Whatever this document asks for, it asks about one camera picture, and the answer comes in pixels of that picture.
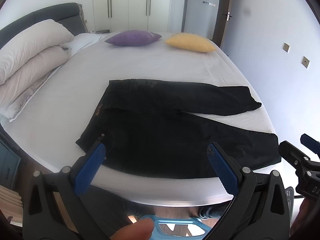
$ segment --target yellow pillow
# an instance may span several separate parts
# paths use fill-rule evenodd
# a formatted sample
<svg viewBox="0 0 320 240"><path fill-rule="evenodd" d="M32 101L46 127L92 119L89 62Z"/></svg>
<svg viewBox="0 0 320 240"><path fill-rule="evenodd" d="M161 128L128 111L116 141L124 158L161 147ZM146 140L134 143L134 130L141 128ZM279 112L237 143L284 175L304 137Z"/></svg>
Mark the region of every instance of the yellow pillow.
<svg viewBox="0 0 320 240"><path fill-rule="evenodd" d="M216 48L208 39L191 33L177 33L165 41L170 46L196 52L211 52Z"/></svg>

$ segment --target light switch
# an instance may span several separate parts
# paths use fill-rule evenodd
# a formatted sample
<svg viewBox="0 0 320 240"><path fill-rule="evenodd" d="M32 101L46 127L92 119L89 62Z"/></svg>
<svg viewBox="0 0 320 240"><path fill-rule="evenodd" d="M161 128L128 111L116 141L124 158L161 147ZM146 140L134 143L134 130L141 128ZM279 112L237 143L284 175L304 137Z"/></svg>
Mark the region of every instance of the light switch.
<svg viewBox="0 0 320 240"><path fill-rule="evenodd" d="M283 45L283 50L286 51L286 52L289 52L289 49L290 49L290 46L285 43L285 44Z"/></svg>
<svg viewBox="0 0 320 240"><path fill-rule="evenodd" d="M302 65L304 65L306 68L308 68L310 60L308 60L306 57L303 57L302 59Z"/></svg>
<svg viewBox="0 0 320 240"><path fill-rule="evenodd" d="M210 2L205 2L205 1L202 1L202 3L204 3L204 4L208 4L208 5L211 5L211 6L216 6L214 3L210 3Z"/></svg>

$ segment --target screw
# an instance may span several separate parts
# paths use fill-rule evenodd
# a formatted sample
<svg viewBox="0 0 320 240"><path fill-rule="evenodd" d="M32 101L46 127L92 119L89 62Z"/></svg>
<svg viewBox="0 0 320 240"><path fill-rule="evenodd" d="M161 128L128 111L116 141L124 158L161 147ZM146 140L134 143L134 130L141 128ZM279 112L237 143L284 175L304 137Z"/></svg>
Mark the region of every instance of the screw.
<svg viewBox="0 0 320 240"><path fill-rule="evenodd" d="M280 175L279 171L273 171L272 174L275 175L276 177Z"/></svg>
<svg viewBox="0 0 320 240"><path fill-rule="evenodd" d="M64 167L62 168L62 172L63 172L63 173L68 173L70 170L71 170L71 168L70 168L69 166L64 166Z"/></svg>
<svg viewBox="0 0 320 240"><path fill-rule="evenodd" d="M242 171L244 172L244 173L250 173L250 168L248 168L248 167L243 167L242 168Z"/></svg>
<svg viewBox="0 0 320 240"><path fill-rule="evenodd" d="M35 171L34 173L33 173L33 176L35 176L35 177L38 177L40 175L40 171Z"/></svg>

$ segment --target white pillow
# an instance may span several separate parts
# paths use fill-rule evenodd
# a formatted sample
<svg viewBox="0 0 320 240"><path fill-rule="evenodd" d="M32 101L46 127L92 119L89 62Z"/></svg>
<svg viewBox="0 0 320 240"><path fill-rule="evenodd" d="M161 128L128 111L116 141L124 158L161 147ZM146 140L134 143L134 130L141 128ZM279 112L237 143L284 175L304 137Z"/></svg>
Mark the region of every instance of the white pillow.
<svg viewBox="0 0 320 240"><path fill-rule="evenodd" d="M40 90L40 88L42 88L47 80L56 73L59 68L60 67L55 68L47 75L34 82L7 106L0 107L0 116L2 114L4 117L8 118L10 122L13 122L27 105L27 103Z"/></svg>
<svg viewBox="0 0 320 240"><path fill-rule="evenodd" d="M51 19L23 30L0 49L0 85L39 52L73 39L63 25Z"/></svg>
<svg viewBox="0 0 320 240"><path fill-rule="evenodd" d="M73 41L65 44L60 44L60 46L63 48L69 48L68 55L69 57L72 57L77 52L97 43L105 37L106 35L103 34L80 33L77 36L75 36Z"/></svg>
<svg viewBox="0 0 320 240"><path fill-rule="evenodd" d="M0 107L7 106L35 81L67 60L68 54L60 46L49 47L35 55L0 86Z"/></svg>

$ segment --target wall socket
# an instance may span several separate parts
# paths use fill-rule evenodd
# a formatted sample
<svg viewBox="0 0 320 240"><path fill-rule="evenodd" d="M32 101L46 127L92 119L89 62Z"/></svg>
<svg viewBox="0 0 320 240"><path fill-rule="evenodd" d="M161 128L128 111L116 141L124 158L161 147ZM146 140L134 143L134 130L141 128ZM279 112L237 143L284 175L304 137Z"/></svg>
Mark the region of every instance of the wall socket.
<svg viewBox="0 0 320 240"><path fill-rule="evenodd" d="M306 68L308 68L310 60L308 60L306 57L303 57L302 59L302 65L304 65Z"/></svg>
<svg viewBox="0 0 320 240"><path fill-rule="evenodd" d="M285 44L283 45L283 50L286 51L286 52L289 52L289 49L290 49L290 46L285 43Z"/></svg>

